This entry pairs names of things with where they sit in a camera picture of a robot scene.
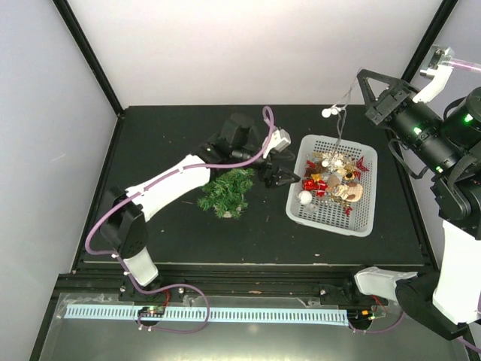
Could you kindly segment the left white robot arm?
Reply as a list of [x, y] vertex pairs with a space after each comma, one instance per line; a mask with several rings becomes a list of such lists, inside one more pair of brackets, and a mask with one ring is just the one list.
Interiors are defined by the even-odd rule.
[[263, 110], [268, 125], [266, 138], [261, 138], [251, 118], [232, 114], [221, 130], [197, 151], [185, 156], [170, 169], [154, 178], [122, 190], [107, 192], [108, 215], [102, 217], [99, 230], [120, 258], [126, 272], [135, 279], [135, 291], [145, 300], [155, 299], [161, 292], [159, 271], [149, 251], [148, 222], [165, 206], [184, 194], [212, 184], [230, 170], [254, 170], [267, 188], [290, 185], [300, 180], [293, 171], [275, 161], [291, 156], [289, 133], [274, 125], [269, 107]]

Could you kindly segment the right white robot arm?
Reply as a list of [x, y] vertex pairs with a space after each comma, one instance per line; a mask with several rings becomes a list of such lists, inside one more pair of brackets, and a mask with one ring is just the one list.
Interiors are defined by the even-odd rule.
[[480, 89], [439, 117], [408, 82], [362, 69], [366, 118], [394, 134], [432, 171], [431, 191], [444, 228], [441, 269], [395, 282], [395, 300], [412, 319], [446, 340], [480, 321]]

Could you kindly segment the white perforated plastic basket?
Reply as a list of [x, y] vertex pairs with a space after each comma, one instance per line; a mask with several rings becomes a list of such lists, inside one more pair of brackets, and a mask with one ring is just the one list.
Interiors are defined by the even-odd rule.
[[[337, 175], [341, 182], [354, 181], [364, 188], [364, 195], [358, 202], [348, 202], [331, 196], [328, 191], [323, 197], [311, 192], [313, 199], [309, 205], [301, 205], [297, 199], [303, 191], [302, 181], [307, 161], [321, 162], [321, 153], [331, 152], [337, 139], [321, 135], [307, 135], [301, 141], [295, 173], [301, 180], [292, 184], [286, 204], [287, 216], [301, 225], [341, 235], [366, 237], [370, 235], [374, 224], [374, 210], [377, 193], [377, 152], [367, 145], [352, 141], [341, 141], [337, 152], [344, 155], [342, 168], [326, 168], [322, 174], [313, 174], [310, 179], [323, 180], [325, 183], [331, 174]], [[355, 173], [355, 162], [364, 157], [364, 164], [369, 172], [360, 175]]]

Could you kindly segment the white bulb string lights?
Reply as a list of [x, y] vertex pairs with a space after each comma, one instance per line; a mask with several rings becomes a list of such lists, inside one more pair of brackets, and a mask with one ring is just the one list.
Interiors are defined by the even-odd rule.
[[350, 100], [352, 97], [352, 91], [356, 83], [357, 83], [357, 76], [354, 77], [353, 82], [349, 86], [349, 89], [339, 99], [339, 101], [334, 103], [329, 108], [324, 108], [321, 112], [322, 117], [325, 119], [328, 119], [329, 117], [333, 117], [333, 116], [337, 117], [337, 122], [336, 122], [337, 140], [335, 141], [334, 146], [332, 148], [333, 153], [337, 152], [337, 149], [339, 148], [340, 142], [342, 140], [343, 128], [345, 126], [346, 116], [347, 116], [347, 106], [350, 103]]

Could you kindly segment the small green christmas tree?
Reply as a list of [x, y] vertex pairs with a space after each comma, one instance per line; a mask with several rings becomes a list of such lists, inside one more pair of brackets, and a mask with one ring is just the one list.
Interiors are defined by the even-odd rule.
[[252, 168], [234, 168], [204, 185], [197, 201], [203, 211], [213, 209], [218, 218], [239, 219], [248, 207], [244, 195], [253, 187]]

